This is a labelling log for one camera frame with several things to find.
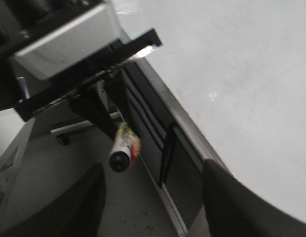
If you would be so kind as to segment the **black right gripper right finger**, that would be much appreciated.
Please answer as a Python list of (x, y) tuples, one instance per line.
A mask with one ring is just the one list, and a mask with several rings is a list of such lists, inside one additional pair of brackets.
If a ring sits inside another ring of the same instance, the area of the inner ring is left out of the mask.
[(213, 237), (306, 237), (306, 224), (269, 204), (219, 164), (203, 164), (203, 203)]

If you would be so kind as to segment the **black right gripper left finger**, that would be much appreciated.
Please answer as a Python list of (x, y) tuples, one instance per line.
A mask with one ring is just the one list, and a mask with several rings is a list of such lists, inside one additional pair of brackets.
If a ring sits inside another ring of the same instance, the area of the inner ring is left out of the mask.
[(105, 206), (105, 173), (93, 164), (56, 200), (1, 237), (96, 237)]

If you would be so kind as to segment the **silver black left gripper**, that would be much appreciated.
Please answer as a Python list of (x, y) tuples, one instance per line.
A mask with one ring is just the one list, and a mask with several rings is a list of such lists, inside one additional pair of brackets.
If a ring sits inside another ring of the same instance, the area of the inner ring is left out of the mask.
[[(122, 32), (110, 2), (74, 5), (58, 11), (56, 19), (43, 24), (31, 43), (17, 50), (13, 60), (39, 80), (56, 84), (15, 105), (27, 121), (88, 87), (129, 61), (143, 58), (161, 46), (154, 29), (106, 53), (105, 48)], [(99, 98), (82, 95), (69, 98), (69, 108), (90, 121), (111, 140), (117, 126)]]

